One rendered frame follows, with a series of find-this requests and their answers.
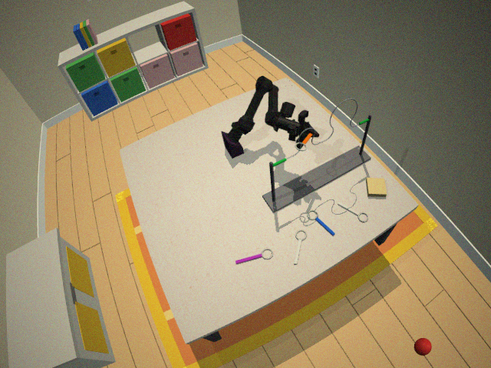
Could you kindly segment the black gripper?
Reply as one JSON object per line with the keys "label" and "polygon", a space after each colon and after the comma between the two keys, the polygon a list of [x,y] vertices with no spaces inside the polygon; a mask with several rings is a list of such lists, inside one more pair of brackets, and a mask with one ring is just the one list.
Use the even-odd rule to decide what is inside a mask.
{"label": "black gripper", "polygon": [[312,128],[311,124],[308,122],[305,121],[305,118],[308,117],[308,111],[307,110],[303,110],[299,115],[298,115],[298,122],[296,122],[294,119],[293,120],[289,120],[287,121],[287,125],[286,125],[286,131],[288,131],[288,133],[290,133],[290,131],[288,130],[288,125],[289,124],[295,124],[295,125],[298,125],[299,128],[297,128],[297,133],[296,133],[296,136],[300,136],[300,134],[304,131],[304,133],[300,136],[299,138],[299,142],[302,143],[305,139],[306,139],[306,136],[309,134],[309,133],[313,133],[313,135],[311,137],[319,137],[319,133],[315,130],[315,133],[314,133],[314,130],[313,129],[309,129],[309,130],[306,130],[308,128]]}

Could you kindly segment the grey ring with blue handle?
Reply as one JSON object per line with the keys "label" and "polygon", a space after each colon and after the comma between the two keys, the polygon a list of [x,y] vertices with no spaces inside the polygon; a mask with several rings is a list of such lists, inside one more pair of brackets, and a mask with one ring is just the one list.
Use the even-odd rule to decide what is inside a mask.
{"label": "grey ring with blue handle", "polygon": [[[328,232],[329,232],[331,235],[334,235],[334,234],[335,234],[335,232],[333,232],[333,231],[332,231],[332,230],[331,230],[331,229],[330,229],[328,226],[326,226],[326,225],[325,225],[325,223],[324,223],[324,222],[322,222],[322,221],[320,220],[320,218],[318,218],[318,213],[317,213],[315,210],[310,210],[310,211],[308,211],[308,213],[309,213],[309,212],[312,212],[312,211],[316,213],[316,215],[317,215],[317,216],[316,216],[316,218],[309,218],[309,217],[308,217],[308,218],[309,218],[309,219],[311,219],[311,220],[316,220],[316,221],[318,221],[318,223],[319,223],[319,224],[320,224],[322,227],[324,227],[324,228],[325,228],[325,229],[326,229],[326,230],[327,230],[327,231],[328,231]],[[308,213],[307,213],[307,216],[308,216]]]}

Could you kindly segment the yellow rectangular block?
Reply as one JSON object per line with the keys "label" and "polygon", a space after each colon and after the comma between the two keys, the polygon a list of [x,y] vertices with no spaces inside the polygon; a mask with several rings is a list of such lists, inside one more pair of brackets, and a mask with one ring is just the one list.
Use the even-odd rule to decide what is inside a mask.
{"label": "yellow rectangular block", "polygon": [[387,189],[384,179],[367,178],[367,197],[386,197]]}

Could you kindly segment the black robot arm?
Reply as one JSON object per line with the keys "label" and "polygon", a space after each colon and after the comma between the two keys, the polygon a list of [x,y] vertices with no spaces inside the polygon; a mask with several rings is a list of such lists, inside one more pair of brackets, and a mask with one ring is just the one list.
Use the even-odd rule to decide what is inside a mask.
{"label": "black robot arm", "polygon": [[[286,131],[286,123],[289,121],[289,117],[292,117],[294,113],[295,105],[292,103],[282,103],[281,110],[278,111],[278,91],[279,88],[275,86],[271,80],[264,76],[258,77],[255,83],[255,93],[251,100],[251,103],[243,116],[241,116],[238,122],[232,123],[232,129],[229,133],[226,133],[230,142],[238,143],[243,134],[247,134],[253,130],[255,125],[253,118],[257,112],[258,106],[264,96],[269,92],[269,108],[265,114],[265,124],[271,126],[274,131],[278,129]],[[298,125],[289,124],[288,130],[290,131],[288,140],[295,141]]]}

